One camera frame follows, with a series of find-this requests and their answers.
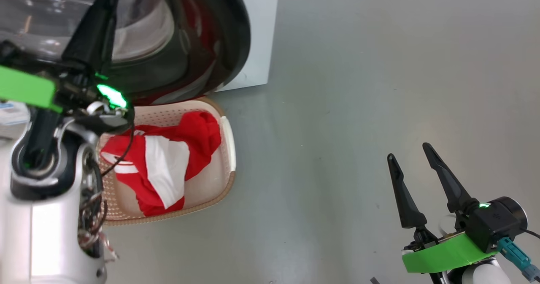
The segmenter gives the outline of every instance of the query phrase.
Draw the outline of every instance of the beige plastic basket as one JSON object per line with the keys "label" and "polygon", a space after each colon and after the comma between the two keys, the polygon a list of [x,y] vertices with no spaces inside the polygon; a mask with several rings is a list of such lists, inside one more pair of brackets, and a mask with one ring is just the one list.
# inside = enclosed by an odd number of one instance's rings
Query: beige plastic basket
{"label": "beige plastic basket", "polygon": [[[178,124],[182,115],[189,111],[208,111],[218,120],[221,127],[221,144],[212,155],[210,164],[185,183],[184,209],[145,217],[139,209],[135,192],[116,180],[116,175],[110,172],[103,179],[104,195],[108,204],[106,225],[141,224],[185,215],[218,203],[231,190],[236,171],[235,140],[227,117],[212,100],[202,98],[170,105],[136,107],[135,125],[174,126]],[[102,136],[98,150],[101,150],[110,137],[110,135]],[[102,171],[108,166],[108,163],[100,159]]]}

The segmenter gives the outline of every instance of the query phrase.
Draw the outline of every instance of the cable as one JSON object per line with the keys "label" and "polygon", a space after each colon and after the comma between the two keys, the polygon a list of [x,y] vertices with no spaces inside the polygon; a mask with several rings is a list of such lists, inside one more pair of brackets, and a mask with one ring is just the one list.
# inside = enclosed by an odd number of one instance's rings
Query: cable
{"label": "cable", "polygon": [[528,233],[528,234],[530,234],[532,236],[536,236],[537,238],[540,238],[540,234],[537,234],[534,231],[526,230],[526,229],[523,229],[523,228],[521,228],[521,230],[523,230],[523,232],[526,232],[526,233]]}
{"label": "cable", "polygon": [[88,163],[90,165],[90,168],[94,170],[94,173],[96,174],[96,185],[97,185],[97,192],[103,191],[103,175],[100,173],[100,165],[93,159],[89,158]]}
{"label": "cable", "polygon": [[118,157],[118,159],[116,159],[114,164],[112,164],[110,167],[107,168],[107,170],[102,172],[102,178],[104,178],[106,175],[108,175],[108,173],[111,172],[112,169],[114,169],[114,167],[116,167],[121,161],[123,161],[124,157],[126,157],[126,155],[127,155],[127,152],[129,152],[129,150],[131,148],[131,143],[133,143],[133,134],[135,134],[135,123],[134,122],[131,122],[130,128],[131,128],[130,142],[129,142],[129,144],[127,144],[126,151],[124,151],[124,153],[122,154],[121,157]]}

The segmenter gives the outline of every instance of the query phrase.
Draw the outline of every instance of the gray floor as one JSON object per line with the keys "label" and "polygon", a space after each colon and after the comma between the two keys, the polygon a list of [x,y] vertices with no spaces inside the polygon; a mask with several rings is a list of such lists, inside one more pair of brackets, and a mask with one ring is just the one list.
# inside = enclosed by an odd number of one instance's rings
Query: gray floor
{"label": "gray floor", "polygon": [[[437,231],[431,142],[540,230],[540,0],[279,0],[267,86],[216,94],[238,176],[215,207],[109,228],[108,284],[429,283],[408,275],[386,155]],[[540,262],[540,243],[517,239]],[[525,283],[503,262],[514,283]]]}

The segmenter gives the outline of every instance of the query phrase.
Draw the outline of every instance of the green led light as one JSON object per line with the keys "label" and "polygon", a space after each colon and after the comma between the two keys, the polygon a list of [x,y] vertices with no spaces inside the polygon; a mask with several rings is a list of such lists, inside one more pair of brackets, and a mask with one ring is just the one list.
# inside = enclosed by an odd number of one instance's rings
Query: green led light
{"label": "green led light", "polygon": [[104,96],[107,96],[112,105],[117,105],[118,107],[122,108],[127,107],[127,101],[122,96],[122,93],[104,84],[98,84],[97,87]]}
{"label": "green led light", "polygon": [[96,77],[97,77],[97,78],[100,78],[100,79],[102,79],[102,80],[107,80],[107,79],[108,79],[107,76],[101,75],[100,73],[97,73],[97,72],[96,72]]}

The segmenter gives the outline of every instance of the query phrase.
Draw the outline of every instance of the washing machine door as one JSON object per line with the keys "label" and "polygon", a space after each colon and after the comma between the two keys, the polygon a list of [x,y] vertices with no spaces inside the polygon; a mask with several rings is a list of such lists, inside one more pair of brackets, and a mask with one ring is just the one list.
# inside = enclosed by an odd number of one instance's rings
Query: washing machine door
{"label": "washing machine door", "polygon": [[[59,59],[93,0],[0,0],[0,40]],[[242,0],[120,0],[106,83],[135,105],[193,99],[230,82],[250,45]]]}

